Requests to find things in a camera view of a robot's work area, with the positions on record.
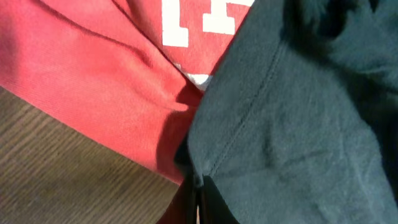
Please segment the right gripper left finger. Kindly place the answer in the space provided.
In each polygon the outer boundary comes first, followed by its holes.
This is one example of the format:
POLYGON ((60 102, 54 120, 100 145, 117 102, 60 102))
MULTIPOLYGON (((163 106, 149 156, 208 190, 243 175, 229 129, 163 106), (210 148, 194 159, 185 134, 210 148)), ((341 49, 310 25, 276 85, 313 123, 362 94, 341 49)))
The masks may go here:
POLYGON ((197 191, 192 175, 186 176, 157 224, 196 224, 197 191))

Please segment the dark green Nike t-shirt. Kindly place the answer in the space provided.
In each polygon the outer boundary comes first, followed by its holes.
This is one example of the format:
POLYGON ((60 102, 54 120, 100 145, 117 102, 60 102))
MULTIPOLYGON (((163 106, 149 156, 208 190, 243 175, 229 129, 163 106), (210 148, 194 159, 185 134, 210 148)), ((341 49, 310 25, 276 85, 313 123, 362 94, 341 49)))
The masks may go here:
POLYGON ((396 223, 397 2, 255 1, 186 144, 239 223, 396 223))

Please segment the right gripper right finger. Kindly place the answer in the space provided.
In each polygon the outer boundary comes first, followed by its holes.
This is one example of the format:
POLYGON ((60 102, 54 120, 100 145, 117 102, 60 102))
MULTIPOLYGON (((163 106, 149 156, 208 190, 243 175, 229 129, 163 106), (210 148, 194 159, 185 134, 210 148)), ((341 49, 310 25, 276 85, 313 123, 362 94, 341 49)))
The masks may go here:
POLYGON ((210 176, 203 177, 198 206, 200 224, 239 224, 210 176))

